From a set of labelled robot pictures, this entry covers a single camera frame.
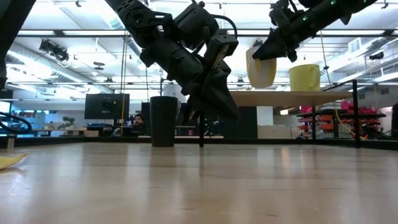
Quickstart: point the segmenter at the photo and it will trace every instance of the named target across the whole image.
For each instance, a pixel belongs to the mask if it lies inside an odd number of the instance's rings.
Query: black cylinder
[[[178,99],[172,96],[150,98],[150,130],[153,147],[173,147]]]

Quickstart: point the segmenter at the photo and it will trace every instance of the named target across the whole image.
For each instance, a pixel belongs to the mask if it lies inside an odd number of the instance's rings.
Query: yellow cup
[[[291,91],[320,91],[319,65],[299,65],[289,70]]]

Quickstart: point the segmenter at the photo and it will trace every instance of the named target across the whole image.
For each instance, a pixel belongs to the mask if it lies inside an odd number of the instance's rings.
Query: yellow object
[[[27,155],[28,155],[28,153],[24,153],[24,154],[14,157],[14,158],[0,156],[0,170],[16,164],[17,162],[19,162],[21,159],[23,159]]]
[[[246,51],[246,70],[250,84],[254,88],[272,86],[276,75],[276,58],[269,60],[253,59],[252,55],[259,47],[252,47]]]
[[[319,65],[299,65],[289,70],[291,91],[320,91]]]

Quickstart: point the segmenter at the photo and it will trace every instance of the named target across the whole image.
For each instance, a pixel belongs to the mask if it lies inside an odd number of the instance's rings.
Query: wooden floor
[[[398,152],[326,146],[18,149],[0,223],[397,223]],[[10,156],[0,152],[0,156]]]

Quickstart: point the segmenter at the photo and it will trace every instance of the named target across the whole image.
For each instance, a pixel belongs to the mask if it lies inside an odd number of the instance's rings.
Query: robotic arm
[[[152,11],[138,0],[107,2],[143,48],[140,59],[144,64],[157,63],[167,72],[168,80],[182,87],[183,95],[190,95],[188,107],[182,111],[183,122],[197,118],[199,111],[239,118],[226,85],[231,69],[223,61],[238,46],[237,35],[217,35],[216,16],[204,9],[203,2],[192,1],[174,20],[171,14]],[[197,53],[204,44],[206,52],[201,57]]]
[[[254,59],[267,60],[288,57],[291,62],[297,60],[296,48],[309,37],[340,19],[347,25],[352,14],[357,13],[377,0],[299,0],[309,8],[297,10],[292,0],[279,0],[271,6],[269,13],[272,23],[268,39],[253,54]]]

